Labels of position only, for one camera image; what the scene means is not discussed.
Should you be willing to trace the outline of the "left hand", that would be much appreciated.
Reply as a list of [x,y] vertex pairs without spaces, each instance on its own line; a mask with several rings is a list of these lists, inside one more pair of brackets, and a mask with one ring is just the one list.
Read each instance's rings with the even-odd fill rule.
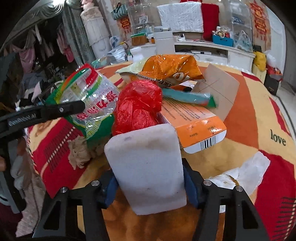
[[0,172],[3,172],[6,170],[6,162],[3,157],[0,157]]

